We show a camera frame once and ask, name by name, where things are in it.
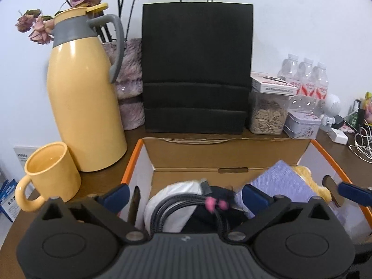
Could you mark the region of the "purple woven pouch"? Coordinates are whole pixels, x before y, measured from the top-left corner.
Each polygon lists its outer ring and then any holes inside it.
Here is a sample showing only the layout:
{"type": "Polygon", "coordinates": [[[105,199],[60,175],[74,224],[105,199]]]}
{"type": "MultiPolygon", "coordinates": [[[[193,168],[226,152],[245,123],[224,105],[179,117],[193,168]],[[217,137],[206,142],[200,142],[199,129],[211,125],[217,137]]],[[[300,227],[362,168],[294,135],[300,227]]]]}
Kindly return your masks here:
{"type": "MultiPolygon", "coordinates": [[[[306,203],[313,196],[317,196],[301,177],[292,170],[292,167],[283,161],[278,161],[247,185],[252,185],[271,197],[284,195],[292,202],[306,203]]],[[[235,193],[235,203],[250,219],[254,217],[254,214],[248,209],[247,204],[244,204],[245,199],[242,197],[242,190],[243,187],[235,193]]],[[[337,207],[332,202],[328,205],[341,224],[345,224],[345,217],[337,210],[337,207]]]]}

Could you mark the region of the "white and yellow plush toy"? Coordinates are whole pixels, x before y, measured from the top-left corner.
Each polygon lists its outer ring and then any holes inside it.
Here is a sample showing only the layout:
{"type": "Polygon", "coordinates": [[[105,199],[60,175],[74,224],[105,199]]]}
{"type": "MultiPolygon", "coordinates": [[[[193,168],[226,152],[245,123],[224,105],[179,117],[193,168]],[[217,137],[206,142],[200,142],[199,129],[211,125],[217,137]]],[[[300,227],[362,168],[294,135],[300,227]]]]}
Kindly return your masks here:
{"type": "Polygon", "coordinates": [[[329,189],[318,185],[312,177],[312,172],[306,166],[293,166],[292,170],[301,177],[301,179],[321,198],[327,203],[332,201],[332,195],[329,189]]]}

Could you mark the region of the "yellow ceramic mug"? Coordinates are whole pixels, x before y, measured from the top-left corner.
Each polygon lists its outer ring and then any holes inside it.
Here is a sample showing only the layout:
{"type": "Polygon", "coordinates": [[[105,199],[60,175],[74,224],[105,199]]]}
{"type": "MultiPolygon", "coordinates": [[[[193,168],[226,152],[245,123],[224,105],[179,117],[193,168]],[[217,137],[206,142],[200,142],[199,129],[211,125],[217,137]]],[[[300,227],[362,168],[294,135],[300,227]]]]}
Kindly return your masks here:
{"type": "Polygon", "coordinates": [[[81,186],[80,173],[64,142],[53,142],[37,149],[25,164],[25,176],[15,189],[18,206],[25,212],[38,210],[48,199],[72,199],[81,186]],[[25,191],[34,185],[39,197],[29,200],[25,191]]]}

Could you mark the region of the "white charger adapter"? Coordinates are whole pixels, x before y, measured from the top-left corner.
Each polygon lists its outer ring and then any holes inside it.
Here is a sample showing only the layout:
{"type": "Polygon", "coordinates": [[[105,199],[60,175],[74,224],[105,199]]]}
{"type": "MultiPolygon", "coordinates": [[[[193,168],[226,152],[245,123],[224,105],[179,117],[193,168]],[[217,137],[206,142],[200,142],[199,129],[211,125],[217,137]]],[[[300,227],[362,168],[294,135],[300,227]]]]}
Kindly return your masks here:
{"type": "Polygon", "coordinates": [[[348,137],[345,133],[339,129],[331,128],[328,132],[329,138],[336,144],[346,145],[348,143],[348,137]]]}

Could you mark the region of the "red cardboard box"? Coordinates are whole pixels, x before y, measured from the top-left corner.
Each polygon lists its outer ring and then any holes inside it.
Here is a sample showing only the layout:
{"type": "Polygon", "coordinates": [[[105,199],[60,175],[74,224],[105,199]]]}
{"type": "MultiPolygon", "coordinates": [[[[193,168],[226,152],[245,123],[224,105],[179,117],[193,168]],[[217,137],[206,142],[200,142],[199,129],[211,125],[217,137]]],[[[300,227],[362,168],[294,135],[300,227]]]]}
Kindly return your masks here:
{"type": "Polygon", "coordinates": [[[356,184],[316,140],[273,139],[139,139],[122,183],[129,186],[128,205],[120,217],[141,229],[148,200],[167,185],[208,180],[238,189],[278,161],[305,166],[317,184],[329,175],[335,183],[356,184]]]}

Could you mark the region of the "small printed tin box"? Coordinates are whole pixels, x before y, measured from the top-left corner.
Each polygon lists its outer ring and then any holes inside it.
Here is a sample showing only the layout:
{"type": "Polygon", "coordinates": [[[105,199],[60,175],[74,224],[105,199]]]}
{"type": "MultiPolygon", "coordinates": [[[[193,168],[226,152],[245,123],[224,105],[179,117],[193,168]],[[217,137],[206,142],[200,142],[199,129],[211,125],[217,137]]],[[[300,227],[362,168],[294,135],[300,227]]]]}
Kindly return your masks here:
{"type": "Polygon", "coordinates": [[[320,124],[312,113],[289,111],[283,131],[292,139],[316,139],[320,124]]]}

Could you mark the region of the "colourful snack bag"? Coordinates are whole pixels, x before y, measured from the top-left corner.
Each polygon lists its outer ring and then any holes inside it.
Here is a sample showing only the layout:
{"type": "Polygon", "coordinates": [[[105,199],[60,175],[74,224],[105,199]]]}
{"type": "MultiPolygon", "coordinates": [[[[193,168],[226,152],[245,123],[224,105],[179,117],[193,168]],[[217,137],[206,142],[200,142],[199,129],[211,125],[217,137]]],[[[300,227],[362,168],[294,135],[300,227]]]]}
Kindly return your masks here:
{"type": "Polygon", "coordinates": [[[364,109],[364,119],[367,121],[369,125],[372,124],[372,93],[366,92],[363,103],[362,109],[364,109]]]}

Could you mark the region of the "white robot figurine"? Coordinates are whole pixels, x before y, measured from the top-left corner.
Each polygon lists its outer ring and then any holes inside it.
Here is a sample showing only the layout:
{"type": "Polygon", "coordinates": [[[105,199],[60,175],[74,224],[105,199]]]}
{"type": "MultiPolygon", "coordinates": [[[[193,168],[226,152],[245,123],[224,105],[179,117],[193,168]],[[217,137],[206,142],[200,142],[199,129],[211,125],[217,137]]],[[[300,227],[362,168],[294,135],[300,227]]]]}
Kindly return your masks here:
{"type": "Polygon", "coordinates": [[[335,94],[327,94],[320,116],[320,129],[328,132],[335,123],[335,117],[339,114],[340,110],[341,102],[339,97],[335,94]]]}

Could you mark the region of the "yellow thermos jug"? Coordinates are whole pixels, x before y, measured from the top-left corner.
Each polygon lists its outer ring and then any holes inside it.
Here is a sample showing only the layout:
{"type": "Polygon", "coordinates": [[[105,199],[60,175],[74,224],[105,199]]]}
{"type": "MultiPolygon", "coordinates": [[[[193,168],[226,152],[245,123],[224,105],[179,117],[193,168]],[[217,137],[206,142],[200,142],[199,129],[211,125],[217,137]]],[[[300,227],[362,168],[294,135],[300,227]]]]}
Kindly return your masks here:
{"type": "Polygon", "coordinates": [[[70,8],[54,18],[47,91],[60,137],[82,172],[108,168],[127,151],[115,87],[126,41],[118,16],[95,17],[107,8],[70,8]],[[106,23],[117,37],[113,62],[95,32],[106,23]]]}

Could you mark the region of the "water bottle middle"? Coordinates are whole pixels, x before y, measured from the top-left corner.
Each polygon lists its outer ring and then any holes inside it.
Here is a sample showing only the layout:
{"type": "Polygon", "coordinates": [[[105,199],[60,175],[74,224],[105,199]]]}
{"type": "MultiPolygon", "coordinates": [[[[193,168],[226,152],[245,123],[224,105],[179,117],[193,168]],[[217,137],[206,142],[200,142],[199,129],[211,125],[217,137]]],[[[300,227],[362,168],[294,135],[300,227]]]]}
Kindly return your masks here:
{"type": "Polygon", "coordinates": [[[298,70],[295,74],[296,80],[299,82],[297,95],[292,99],[292,105],[295,106],[300,102],[300,99],[305,97],[311,97],[315,87],[315,83],[312,81],[312,70],[313,60],[304,58],[298,66],[298,70]]]}

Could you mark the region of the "water bottle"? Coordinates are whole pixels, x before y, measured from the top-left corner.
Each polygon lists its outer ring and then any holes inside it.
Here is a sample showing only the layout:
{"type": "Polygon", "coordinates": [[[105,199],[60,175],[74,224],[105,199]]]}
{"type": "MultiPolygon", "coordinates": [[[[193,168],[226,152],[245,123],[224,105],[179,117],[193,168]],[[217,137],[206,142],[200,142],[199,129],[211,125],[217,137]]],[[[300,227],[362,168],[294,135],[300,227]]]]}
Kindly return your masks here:
{"type": "Polygon", "coordinates": [[[310,80],[314,82],[314,87],[310,92],[310,108],[312,114],[315,115],[319,112],[319,108],[324,103],[328,93],[329,80],[326,68],[324,63],[319,62],[313,68],[310,76],[310,80]]]}
{"type": "Polygon", "coordinates": [[[299,82],[297,95],[292,99],[292,105],[295,106],[300,102],[300,99],[305,97],[311,97],[315,87],[315,83],[312,81],[312,70],[313,60],[304,58],[298,66],[298,70],[295,74],[296,80],[299,82]]]}
{"type": "Polygon", "coordinates": [[[287,58],[283,60],[281,69],[277,73],[277,77],[289,82],[294,77],[298,70],[298,56],[289,53],[287,58]]]}

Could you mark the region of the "pink fuzzy vase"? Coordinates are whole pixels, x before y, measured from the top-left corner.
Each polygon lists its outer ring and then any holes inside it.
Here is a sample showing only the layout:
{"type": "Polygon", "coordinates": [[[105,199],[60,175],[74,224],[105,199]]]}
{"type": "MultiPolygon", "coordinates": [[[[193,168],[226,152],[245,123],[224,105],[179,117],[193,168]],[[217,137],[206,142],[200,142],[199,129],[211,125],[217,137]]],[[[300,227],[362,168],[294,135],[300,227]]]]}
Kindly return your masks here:
{"type": "Polygon", "coordinates": [[[134,130],[145,122],[141,56],[141,39],[128,40],[115,82],[124,130],[134,130]]]}

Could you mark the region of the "water bottle right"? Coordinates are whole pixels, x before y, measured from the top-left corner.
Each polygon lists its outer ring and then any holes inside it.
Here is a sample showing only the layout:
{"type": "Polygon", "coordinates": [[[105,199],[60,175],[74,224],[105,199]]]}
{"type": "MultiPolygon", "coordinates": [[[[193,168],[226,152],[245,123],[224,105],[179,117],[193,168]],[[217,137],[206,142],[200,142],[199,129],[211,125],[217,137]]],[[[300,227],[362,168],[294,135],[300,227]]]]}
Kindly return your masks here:
{"type": "Polygon", "coordinates": [[[313,68],[310,76],[310,80],[314,82],[314,87],[310,92],[310,108],[312,114],[315,115],[319,112],[319,108],[324,103],[328,93],[329,80],[326,68],[324,63],[319,62],[313,68]]]}

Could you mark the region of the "water bottle left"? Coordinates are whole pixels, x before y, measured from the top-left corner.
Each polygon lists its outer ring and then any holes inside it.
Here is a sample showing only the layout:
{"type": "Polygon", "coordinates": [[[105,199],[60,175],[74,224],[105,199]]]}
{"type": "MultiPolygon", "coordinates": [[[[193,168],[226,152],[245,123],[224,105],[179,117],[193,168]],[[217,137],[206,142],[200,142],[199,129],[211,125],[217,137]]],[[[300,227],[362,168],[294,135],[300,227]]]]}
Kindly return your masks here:
{"type": "Polygon", "coordinates": [[[281,69],[277,73],[277,77],[289,82],[294,77],[298,70],[298,56],[289,53],[287,58],[283,60],[281,69]]]}

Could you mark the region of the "black paper shopping bag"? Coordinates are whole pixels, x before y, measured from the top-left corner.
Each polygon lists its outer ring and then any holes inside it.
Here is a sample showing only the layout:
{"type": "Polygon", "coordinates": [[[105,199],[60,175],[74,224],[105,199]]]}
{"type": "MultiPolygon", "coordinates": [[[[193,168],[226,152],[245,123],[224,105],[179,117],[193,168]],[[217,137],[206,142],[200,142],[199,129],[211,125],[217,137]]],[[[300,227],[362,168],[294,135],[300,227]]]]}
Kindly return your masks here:
{"type": "Polygon", "coordinates": [[[143,6],[145,128],[240,134],[251,90],[253,5],[162,2],[143,6]]]}

